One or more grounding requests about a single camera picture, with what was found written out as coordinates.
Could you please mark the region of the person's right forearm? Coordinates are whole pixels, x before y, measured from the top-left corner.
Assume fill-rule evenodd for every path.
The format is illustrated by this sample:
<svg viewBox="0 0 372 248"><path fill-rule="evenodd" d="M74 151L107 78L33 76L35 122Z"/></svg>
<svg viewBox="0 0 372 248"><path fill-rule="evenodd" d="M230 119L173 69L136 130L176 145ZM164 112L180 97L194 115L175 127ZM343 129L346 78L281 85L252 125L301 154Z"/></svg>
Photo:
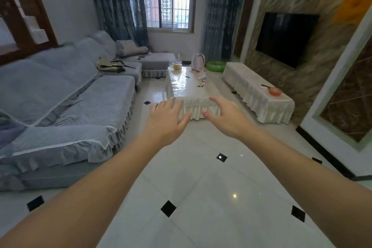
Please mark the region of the person's right forearm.
<svg viewBox="0 0 372 248"><path fill-rule="evenodd" d="M243 142L337 248L372 248L372 190L304 156L258 127Z"/></svg>

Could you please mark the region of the black flat screen television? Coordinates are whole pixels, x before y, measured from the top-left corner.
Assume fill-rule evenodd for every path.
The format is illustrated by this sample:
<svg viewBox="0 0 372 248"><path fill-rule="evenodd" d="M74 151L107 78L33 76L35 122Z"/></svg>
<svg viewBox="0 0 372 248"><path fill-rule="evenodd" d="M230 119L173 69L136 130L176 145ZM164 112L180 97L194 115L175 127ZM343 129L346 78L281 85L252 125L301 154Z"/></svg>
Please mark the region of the black flat screen television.
<svg viewBox="0 0 372 248"><path fill-rule="evenodd" d="M319 14L265 12L255 50L296 69Z"/></svg>

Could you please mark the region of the orange bowl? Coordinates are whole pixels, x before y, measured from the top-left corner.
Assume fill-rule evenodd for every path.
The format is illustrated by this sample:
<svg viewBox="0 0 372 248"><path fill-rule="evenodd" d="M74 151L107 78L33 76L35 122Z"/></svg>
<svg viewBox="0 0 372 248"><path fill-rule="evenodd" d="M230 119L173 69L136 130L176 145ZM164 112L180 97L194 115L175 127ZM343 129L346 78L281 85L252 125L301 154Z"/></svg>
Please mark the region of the orange bowl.
<svg viewBox="0 0 372 248"><path fill-rule="evenodd" d="M280 96L281 94L283 94L282 90L275 86L261 85L260 87L263 89L267 89L268 93L272 96Z"/></svg>

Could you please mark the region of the bench with white frilled cover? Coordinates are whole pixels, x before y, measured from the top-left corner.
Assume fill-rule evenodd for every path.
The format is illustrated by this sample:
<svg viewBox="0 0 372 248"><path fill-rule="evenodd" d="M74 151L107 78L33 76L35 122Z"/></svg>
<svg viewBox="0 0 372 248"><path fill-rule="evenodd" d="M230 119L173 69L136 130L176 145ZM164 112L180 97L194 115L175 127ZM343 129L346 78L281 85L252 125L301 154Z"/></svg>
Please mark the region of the bench with white frilled cover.
<svg viewBox="0 0 372 248"><path fill-rule="evenodd" d="M256 114L260 123L288 124L295 102L285 93L272 96L261 85L273 86L246 65L227 62L222 73L224 80L237 92L242 101Z"/></svg>

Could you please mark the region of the person's left forearm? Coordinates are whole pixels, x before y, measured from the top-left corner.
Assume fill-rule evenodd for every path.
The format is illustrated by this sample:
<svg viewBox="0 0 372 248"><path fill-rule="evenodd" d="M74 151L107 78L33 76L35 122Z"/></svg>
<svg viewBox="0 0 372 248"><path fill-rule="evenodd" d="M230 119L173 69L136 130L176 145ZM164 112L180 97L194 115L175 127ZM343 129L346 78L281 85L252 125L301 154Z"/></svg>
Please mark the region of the person's left forearm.
<svg viewBox="0 0 372 248"><path fill-rule="evenodd" d="M138 137L0 239L0 248L95 248L132 185L162 145Z"/></svg>

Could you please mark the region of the grey covered corner sofa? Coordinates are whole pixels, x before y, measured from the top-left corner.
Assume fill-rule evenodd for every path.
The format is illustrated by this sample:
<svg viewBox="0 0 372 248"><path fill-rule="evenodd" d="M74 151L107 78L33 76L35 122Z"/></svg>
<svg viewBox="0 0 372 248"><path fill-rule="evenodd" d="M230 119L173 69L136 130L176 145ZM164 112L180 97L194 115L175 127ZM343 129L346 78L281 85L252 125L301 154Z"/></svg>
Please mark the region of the grey covered corner sofa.
<svg viewBox="0 0 372 248"><path fill-rule="evenodd" d="M115 43L97 31L0 66L0 192L67 188L124 147L143 77L165 77L176 56L120 58ZM100 56L135 70L100 71Z"/></svg>

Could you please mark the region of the person's left hand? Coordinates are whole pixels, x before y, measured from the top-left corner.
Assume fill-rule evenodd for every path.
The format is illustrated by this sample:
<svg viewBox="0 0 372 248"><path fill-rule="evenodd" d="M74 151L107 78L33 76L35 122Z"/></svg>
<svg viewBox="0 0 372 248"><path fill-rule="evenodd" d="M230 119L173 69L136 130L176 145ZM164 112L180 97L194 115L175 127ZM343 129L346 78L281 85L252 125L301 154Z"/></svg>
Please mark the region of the person's left hand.
<svg viewBox="0 0 372 248"><path fill-rule="evenodd" d="M148 115L146 126L141 134L141 137L146 142L157 148L171 145L183 133L177 131L177 125L183 118L179 118L183 107L183 100L174 101L173 115L164 114L164 104L165 101L161 101L157 107L157 111L159 112L158 120L150 120L150 114Z"/></svg>

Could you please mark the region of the brown wooden partition shelf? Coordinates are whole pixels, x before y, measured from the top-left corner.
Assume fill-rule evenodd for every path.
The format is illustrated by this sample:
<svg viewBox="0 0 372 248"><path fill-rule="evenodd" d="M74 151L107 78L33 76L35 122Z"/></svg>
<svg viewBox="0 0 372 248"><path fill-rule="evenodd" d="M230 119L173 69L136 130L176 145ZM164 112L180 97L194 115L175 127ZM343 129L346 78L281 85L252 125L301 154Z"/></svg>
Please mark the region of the brown wooden partition shelf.
<svg viewBox="0 0 372 248"><path fill-rule="evenodd" d="M0 0L0 66L57 47L42 0Z"/></svg>

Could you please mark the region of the grey roll cushion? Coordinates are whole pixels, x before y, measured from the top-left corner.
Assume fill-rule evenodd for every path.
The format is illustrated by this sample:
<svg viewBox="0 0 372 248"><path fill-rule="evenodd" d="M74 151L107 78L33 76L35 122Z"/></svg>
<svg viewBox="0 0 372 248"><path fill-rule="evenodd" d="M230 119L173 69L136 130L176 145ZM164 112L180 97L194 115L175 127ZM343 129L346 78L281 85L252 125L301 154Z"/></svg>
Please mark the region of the grey roll cushion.
<svg viewBox="0 0 372 248"><path fill-rule="evenodd" d="M147 54L149 52L146 46L139 47L133 40L117 40L115 44L116 54L120 58Z"/></svg>

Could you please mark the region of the person's right hand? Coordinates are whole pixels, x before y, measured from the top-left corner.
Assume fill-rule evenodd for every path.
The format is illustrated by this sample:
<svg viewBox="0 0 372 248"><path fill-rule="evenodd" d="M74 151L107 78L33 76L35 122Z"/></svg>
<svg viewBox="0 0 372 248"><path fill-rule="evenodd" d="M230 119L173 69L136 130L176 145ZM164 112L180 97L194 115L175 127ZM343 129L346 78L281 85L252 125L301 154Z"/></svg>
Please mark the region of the person's right hand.
<svg viewBox="0 0 372 248"><path fill-rule="evenodd" d="M241 112L239 107L224 97L209 97L220 108L221 124L214 126L224 135L235 138L240 142L259 137L259 129Z"/></svg>

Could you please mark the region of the dark teal patterned curtain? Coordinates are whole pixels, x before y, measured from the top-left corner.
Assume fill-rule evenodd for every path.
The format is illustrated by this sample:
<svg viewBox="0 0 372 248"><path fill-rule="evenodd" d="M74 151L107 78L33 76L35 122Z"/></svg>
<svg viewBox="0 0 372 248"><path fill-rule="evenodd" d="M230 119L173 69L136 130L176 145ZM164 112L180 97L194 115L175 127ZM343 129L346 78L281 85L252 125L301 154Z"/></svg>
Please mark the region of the dark teal patterned curtain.
<svg viewBox="0 0 372 248"><path fill-rule="evenodd" d="M243 0L208 0L203 55L206 62L227 61Z"/></svg>
<svg viewBox="0 0 372 248"><path fill-rule="evenodd" d="M145 0L93 0L101 28L114 40L150 48Z"/></svg>

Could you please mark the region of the coffee table with white cloth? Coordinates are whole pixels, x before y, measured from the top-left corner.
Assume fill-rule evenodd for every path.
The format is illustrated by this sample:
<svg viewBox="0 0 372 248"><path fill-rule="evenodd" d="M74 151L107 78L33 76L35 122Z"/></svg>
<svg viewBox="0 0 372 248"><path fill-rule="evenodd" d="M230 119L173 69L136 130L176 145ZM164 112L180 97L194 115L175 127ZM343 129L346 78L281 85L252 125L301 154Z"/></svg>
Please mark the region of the coffee table with white cloth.
<svg viewBox="0 0 372 248"><path fill-rule="evenodd" d="M191 67L168 67L165 82L167 98L174 97L175 102L183 101L179 120L186 113L191 113L191 120L203 119L203 109L220 115L220 108L209 98L222 95L211 80L202 81L202 73L192 71Z"/></svg>

